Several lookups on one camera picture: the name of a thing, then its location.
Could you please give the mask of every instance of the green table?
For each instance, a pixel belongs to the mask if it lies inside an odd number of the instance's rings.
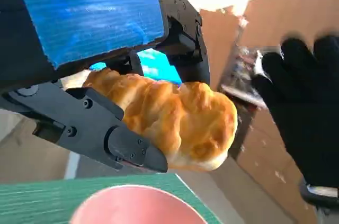
[[[168,191],[194,207],[208,223],[220,223],[175,174],[0,185],[0,223],[68,223],[87,197],[103,188],[122,184],[149,185]]]

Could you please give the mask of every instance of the bread roll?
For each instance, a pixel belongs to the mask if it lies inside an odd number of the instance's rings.
[[[123,122],[151,140],[165,154],[169,168],[210,171],[226,159],[237,129],[237,110],[208,85],[178,87],[107,68],[91,72],[83,86],[121,107]]]

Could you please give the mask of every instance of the black glove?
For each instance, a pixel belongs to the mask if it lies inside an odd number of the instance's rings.
[[[339,187],[339,38],[318,39],[313,53],[295,38],[281,49],[283,57],[263,57],[270,80],[257,75],[252,84],[306,182]]]

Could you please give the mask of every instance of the blue padding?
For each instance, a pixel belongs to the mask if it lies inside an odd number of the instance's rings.
[[[55,68],[164,35],[158,0],[24,0]]]
[[[147,49],[138,53],[145,77],[166,80],[181,84],[181,79],[174,66],[171,66],[164,53]]]

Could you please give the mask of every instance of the croissant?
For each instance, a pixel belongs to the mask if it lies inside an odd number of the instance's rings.
[[[226,159],[237,129],[237,110],[204,83],[180,87],[106,68],[91,72],[92,87],[124,110],[129,129],[151,140],[169,168],[210,171]]]

